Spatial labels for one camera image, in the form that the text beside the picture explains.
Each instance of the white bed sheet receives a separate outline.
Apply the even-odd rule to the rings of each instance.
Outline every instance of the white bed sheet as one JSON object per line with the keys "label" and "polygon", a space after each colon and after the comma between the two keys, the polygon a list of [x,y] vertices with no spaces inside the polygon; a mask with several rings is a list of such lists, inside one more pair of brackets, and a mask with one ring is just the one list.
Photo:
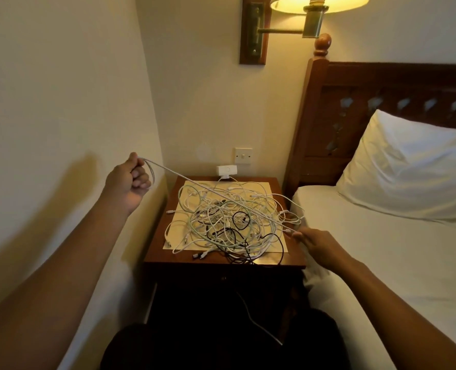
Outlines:
{"label": "white bed sheet", "polygon": [[[328,230],[353,257],[456,342],[456,228],[357,206],[332,186],[304,186],[293,200],[305,224]],[[303,215],[293,205],[294,212]],[[394,369],[348,286],[307,254],[311,306],[336,320],[355,369]]]}

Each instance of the wall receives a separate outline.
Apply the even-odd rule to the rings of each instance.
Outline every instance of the wall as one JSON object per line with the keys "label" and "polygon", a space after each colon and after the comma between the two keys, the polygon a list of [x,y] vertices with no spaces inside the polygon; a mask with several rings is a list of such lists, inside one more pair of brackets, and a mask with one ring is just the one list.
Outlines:
{"label": "wall", "polygon": [[[271,35],[266,66],[240,66],[241,0],[137,5],[168,167],[214,174],[234,147],[253,147],[255,161],[239,172],[282,182],[313,40]],[[271,25],[303,19],[273,13]],[[456,62],[456,0],[370,0],[327,15],[322,31],[333,61]]]}
{"label": "wall", "polygon": [[[132,150],[162,161],[135,0],[0,0],[0,300]],[[96,368],[118,328],[143,312],[134,274],[166,195],[156,173],[61,369]]]}

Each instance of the wall lamp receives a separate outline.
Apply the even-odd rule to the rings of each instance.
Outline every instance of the wall lamp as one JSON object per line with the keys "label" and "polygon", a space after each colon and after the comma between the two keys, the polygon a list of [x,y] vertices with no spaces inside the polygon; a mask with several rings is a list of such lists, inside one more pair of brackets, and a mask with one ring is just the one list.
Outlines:
{"label": "wall lamp", "polygon": [[[289,33],[318,38],[324,13],[359,8],[368,0],[243,0],[241,64],[265,64],[268,34]],[[302,30],[270,28],[271,11],[306,15]]]}

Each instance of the white pillow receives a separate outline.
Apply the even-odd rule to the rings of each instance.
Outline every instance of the white pillow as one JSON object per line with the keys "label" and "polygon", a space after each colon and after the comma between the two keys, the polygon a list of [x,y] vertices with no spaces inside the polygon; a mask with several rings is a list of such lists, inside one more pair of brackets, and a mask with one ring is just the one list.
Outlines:
{"label": "white pillow", "polygon": [[456,130],[377,110],[336,187],[376,211],[456,226]]}

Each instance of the lamp shade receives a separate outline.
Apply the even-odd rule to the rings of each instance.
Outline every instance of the lamp shade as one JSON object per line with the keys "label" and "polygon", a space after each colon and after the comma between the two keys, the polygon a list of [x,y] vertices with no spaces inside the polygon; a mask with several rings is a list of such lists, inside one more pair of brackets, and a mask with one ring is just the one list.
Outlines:
{"label": "lamp shade", "polygon": [[[303,8],[310,3],[310,0],[271,0],[271,8],[282,13],[305,14]],[[366,5],[368,0],[325,0],[324,5],[329,6],[328,13],[338,13],[346,10],[356,9]]]}

